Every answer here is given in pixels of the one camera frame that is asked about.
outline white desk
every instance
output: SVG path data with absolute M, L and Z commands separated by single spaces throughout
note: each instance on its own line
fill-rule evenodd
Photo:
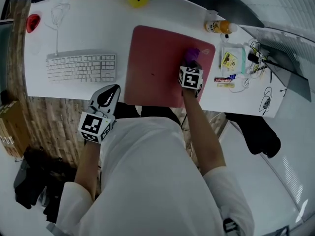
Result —
M 48 82 L 45 59 L 55 52 L 56 32 L 45 23 L 51 23 L 51 8 L 55 0 L 31 5 L 30 14 L 38 13 L 41 22 L 34 32 L 25 37 L 25 77 L 28 96 L 90 99 L 92 94 L 108 83 L 59 83 Z M 116 84 L 124 99 L 129 48 L 133 29 L 137 25 L 150 26 L 184 34 L 213 44 L 217 51 L 209 78 L 200 100 L 204 110 L 233 112 L 247 115 L 262 115 L 259 112 L 266 87 L 271 86 L 273 96 L 264 116 L 274 117 L 283 99 L 285 87 L 267 71 L 262 79 L 251 81 L 249 89 L 231 93 L 227 88 L 218 88 L 214 77 L 218 69 L 220 35 L 208 33 L 203 28 L 206 10 L 185 0 L 150 0 L 142 8 L 132 8 L 127 0 L 71 0 L 70 10 L 59 28 L 58 51 L 103 49 L 117 54 Z M 231 35 L 230 43 L 246 43 L 252 37 L 241 28 Z

